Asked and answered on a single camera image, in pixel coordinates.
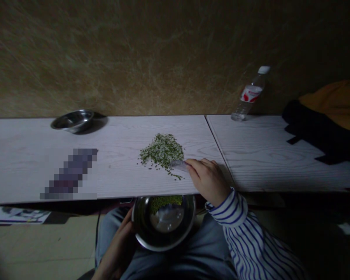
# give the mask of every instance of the red label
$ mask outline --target red label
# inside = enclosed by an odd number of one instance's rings
[[[258,91],[258,92],[254,92],[251,91],[247,88],[244,89],[244,91],[241,94],[241,100],[244,102],[248,102],[248,103],[254,103],[258,96],[261,94],[262,90]]]

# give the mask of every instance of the tiled floor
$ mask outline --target tiled floor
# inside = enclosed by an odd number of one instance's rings
[[[311,211],[256,214],[292,247],[313,279],[350,279],[350,238],[343,238],[332,218]],[[64,225],[0,227],[0,279],[78,279],[94,267],[96,222],[97,216],[88,216]]]

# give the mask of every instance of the lap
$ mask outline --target lap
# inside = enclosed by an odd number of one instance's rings
[[[128,208],[116,208],[102,220],[96,247],[96,262],[100,263],[118,230]],[[205,278],[237,279],[223,229],[206,214],[200,229],[187,241],[166,253],[151,252],[139,247],[122,279],[140,279],[165,270],[193,271]]]

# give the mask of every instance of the bowl rim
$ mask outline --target bowl rim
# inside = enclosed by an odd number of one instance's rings
[[[165,246],[165,247],[157,247],[157,246],[153,246],[153,245],[150,245],[148,244],[145,240],[143,240],[141,238],[141,236],[137,233],[135,235],[137,241],[139,241],[139,243],[146,249],[150,250],[150,251],[153,251],[153,252],[164,252],[164,251],[168,251],[172,248],[175,248],[177,245],[179,245],[186,237],[187,235],[189,234],[189,232],[191,231],[192,227],[193,227],[193,224],[194,224],[194,220],[196,218],[196,197],[194,196],[194,194],[178,194],[178,195],[190,195],[192,196],[193,198],[193,214],[192,214],[192,220],[191,220],[191,223],[189,225],[189,227],[187,228],[187,230],[183,233],[183,235],[173,244],[171,245],[168,245],[168,246]],[[135,215],[135,205],[136,205],[136,202],[139,198],[144,198],[144,197],[147,197],[147,196],[141,196],[141,197],[138,197],[133,205],[133,209],[132,209],[132,214],[131,214],[131,220],[133,223],[135,223],[135,218],[134,218],[134,215]]]
[[[65,115],[62,115],[62,116],[60,116],[60,117],[55,118],[55,119],[51,122],[51,128],[56,129],[56,130],[68,130],[68,129],[70,129],[70,128],[78,128],[78,127],[81,127],[81,126],[84,125],[86,122],[82,122],[82,123],[80,123],[80,124],[76,124],[76,125],[74,125],[74,126],[67,127],[67,128],[59,128],[59,127],[57,127],[57,126],[54,126],[55,123],[57,123],[61,118],[66,117],[67,115],[70,115],[70,114],[72,114],[72,113],[80,112],[80,111],[88,112],[88,113],[91,114],[91,116],[88,118],[87,122],[90,121],[90,120],[94,117],[94,115],[95,115],[95,112],[90,111],[90,110],[86,110],[86,109],[75,110],[75,111],[73,111],[73,112],[69,112],[69,113],[66,113]]]

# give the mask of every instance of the black bag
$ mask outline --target black bag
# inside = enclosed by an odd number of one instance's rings
[[[315,158],[328,165],[350,161],[350,130],[345,129],[325,114],[313,111],[298,100],[288,103],[283,119],[289,124],[285,130],[295,135],[288,140],[295,144],[303,139],[324,152],[324,156]]]

